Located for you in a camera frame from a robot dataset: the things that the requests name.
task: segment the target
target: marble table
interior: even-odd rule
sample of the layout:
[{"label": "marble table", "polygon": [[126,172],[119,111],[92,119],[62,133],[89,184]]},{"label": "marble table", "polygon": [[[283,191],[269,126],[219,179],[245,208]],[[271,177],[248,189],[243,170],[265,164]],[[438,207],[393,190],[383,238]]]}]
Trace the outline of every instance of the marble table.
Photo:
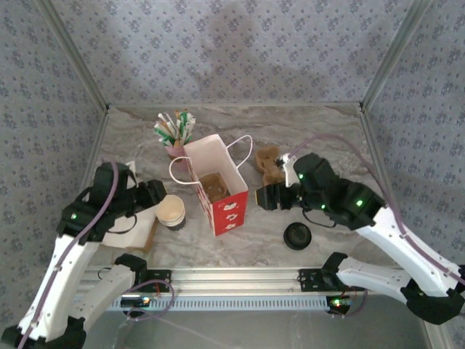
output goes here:
[{"label": "marble table", "polygon": [[[189,108],[196,116],[194,140],[213,133],[226,144],[242,135],[254,138],[255,150],[264,145],[278,145],[290,151],[305,137],[316,132],[331,132],[351,140],[367,159],[367,142],[360,125],[357,104],[307,105],[286,107],[206,106]],[[100,149],[99,161],[136,161],[141,180],[162,180],[169,193],[180,196],[187,210],[187,224],[179,232],[160,227],[149,254],[150,267],[303,267],[321,266],[332,252],[351,255],[363,262],[393,265],[377,246],[344,227],[322,228],[307,223],[300,209],[267,212],[255,203],[254,190],[262,186],[262,175],[251,157],[241,168],[249,188],[246,222],[221,236],[214,237],[204,216],[194,188],[175,183],[169,176],[169,158],[153,125],[159,112],[173,108],[111,108],[109,122]],[[242,159],[246,143],[231,150],[233,159]],[[364,182],[379,193],[374,180],[344,144],[318,141],[307,149],[327,158],[341,176]],[[318,222],[329,222],[321,212],[310,212]],[[312,243],[303,251],[293,251],[283,242],[283,231],[293,222],[304,222],[312,231]],[[102,246],[92,265],[109,265],[122,249]]]}]

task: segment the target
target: black lid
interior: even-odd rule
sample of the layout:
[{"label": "black lid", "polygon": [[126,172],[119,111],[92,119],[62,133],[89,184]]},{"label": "black lid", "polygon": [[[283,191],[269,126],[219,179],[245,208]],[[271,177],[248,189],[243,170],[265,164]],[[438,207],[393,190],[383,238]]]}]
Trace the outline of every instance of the black lid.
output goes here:
[{"label": "black lid", "polygon": [[292,223],[284,231],[284,242],[290,249],[299,251],[310,245],[311,241],[312,233],[303,223]]}]

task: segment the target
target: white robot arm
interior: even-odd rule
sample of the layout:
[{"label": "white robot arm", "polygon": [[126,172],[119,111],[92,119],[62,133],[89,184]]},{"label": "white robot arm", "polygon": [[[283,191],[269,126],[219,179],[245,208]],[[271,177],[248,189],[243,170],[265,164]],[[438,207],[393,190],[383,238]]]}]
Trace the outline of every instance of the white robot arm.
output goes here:
[{"label": "white robot arm", "polygon": [[[104,163],[93,186],[62,210],[53,257],[36,298],[20,323],[5,329],[2,342],[14,348],[82,348],[86,332],[114,299],[150,279],[145,260],[123,254],[101,282],[73,303],[89,261],[116,219],[149,209],[166,195],[158,180],[127,188],[128,178],[135,181],[128,166]],[[142,290],[154,291],[151,286]]]},{"label": "white robot arm", "polygon": [[440,256],[406,226],[402,231],[392,209],[370,188],[339,178],[314,153],[300,159],[285,154],[277,164],[286,181],[256,192],[262,208],[276,209],[279,203],[281,209],[300,206],[304,212],[323,211],[334,222],[372,241],[403,269],[370,265],[335,252],[322,268],[323,279],[311,282],[359,286],[386,294],[433,324],[460,313],[465,303],[460,295],[465,290],[465,268]]}]

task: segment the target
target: red and white paper bag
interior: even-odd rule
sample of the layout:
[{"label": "red and white paper bag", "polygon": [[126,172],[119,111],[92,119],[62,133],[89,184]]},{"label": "red and white paper bag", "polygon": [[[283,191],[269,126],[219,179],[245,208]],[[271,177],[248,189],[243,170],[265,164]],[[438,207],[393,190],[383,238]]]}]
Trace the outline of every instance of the red and white paper bag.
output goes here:
[{"label": "red and white paper bag", "polygon": [[[250,139],[250,151],[247,157],[235,165],[228,148],[244,138]],[[225,145],[219,135],[210,135],[184,146],[186,156],[174,159],[169,167],[169,173],[175,182],[184,185],[194,185],[195,192],[201,202],[203,211],[210,222],[214,235],[218,236],[244,224],[247,208],[248,187],[239,173],[239,167],[252,154],[253,140],[249,135],[242,136],[229,145]],[[171,173],[171,165],[177,159],[189,159],[187,167],[192,182],[177,180]],[[230,195],[227,198],[210,203],[199,178],[219,173]]]}]

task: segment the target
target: patterned wallpaper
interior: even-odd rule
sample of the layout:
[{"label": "patterned wallpaper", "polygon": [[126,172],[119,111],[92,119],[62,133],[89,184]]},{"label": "patterned wallpaper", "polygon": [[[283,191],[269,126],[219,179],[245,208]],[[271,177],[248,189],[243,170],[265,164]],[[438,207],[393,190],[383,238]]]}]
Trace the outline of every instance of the patterned wallpaper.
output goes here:
[{"label": "patterned wallpaper", "polygon": [[[465,264],[464,93],[465,4],[438,0],[370,115],[407,223],[458,264]],[[465,348],[465,319],[450,326]]]},{"label": "patterned wallpaper", "polygon": [[53,0],[109,103],[360,101],[411,0]]},{"label": "patterned wallpaper", "polygon": [[0,330],[25,314],[100,112],[33,1],[0,1]]}]

